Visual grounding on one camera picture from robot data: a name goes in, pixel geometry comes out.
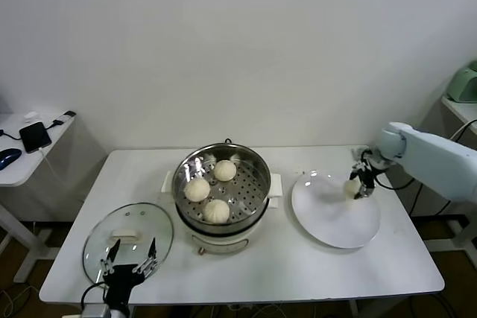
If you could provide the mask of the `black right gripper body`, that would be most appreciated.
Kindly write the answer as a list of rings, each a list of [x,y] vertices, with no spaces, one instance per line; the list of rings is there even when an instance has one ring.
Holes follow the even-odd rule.
[[[363,188],[375,188],[375,171],[369,167],[363,167],[358,170],[358,177]]]

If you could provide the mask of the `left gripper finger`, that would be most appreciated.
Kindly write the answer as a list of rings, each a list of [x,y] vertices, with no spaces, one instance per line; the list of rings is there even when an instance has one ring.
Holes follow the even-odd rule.
[[[135,273],[150,273],[157,265],[156,238],[151,242],[146,259],[136,266]]]
[[[116,259],[117,253],[119,251],[119,247],[121,246],[121,240],[117,239],[116,242],[112,247],[109,248],[107,253],[107,257],[105,259],[101,259],[101,268],[103,273],[113,273],[113,262]]]

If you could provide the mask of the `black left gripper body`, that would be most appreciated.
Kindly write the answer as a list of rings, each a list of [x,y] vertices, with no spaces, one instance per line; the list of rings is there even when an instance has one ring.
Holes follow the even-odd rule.
[[[108,305],[127,305],[135,286],[145,281],[145,274],[135,264],[118,264],[103,274],[107,286],[104,302]]]

